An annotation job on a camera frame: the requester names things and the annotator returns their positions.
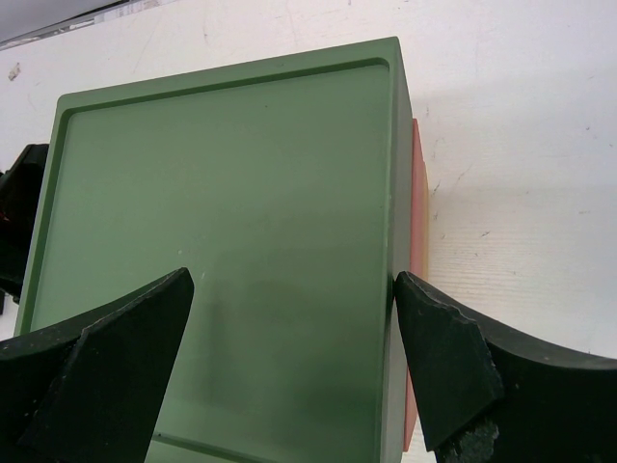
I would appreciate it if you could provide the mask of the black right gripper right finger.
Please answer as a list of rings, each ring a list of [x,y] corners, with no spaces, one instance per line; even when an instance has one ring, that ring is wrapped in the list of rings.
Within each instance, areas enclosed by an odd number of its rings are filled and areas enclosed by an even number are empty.
[[[409,273],[393,286],[425,447],[440,462],[612,462],[616,363],[532,337]]]

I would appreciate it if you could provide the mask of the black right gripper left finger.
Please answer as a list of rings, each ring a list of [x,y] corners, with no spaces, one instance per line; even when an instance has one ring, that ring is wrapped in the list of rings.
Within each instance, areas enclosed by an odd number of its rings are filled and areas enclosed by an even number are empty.
[[[145,461],[193,296],[181,267],[2,340],[2,461]]]

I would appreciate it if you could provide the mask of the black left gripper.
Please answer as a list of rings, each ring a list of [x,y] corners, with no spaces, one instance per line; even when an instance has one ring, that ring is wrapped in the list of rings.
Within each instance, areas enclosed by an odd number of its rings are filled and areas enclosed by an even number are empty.
[[[1,298],[19,302],[49,145],[27,145],[1,173]]]

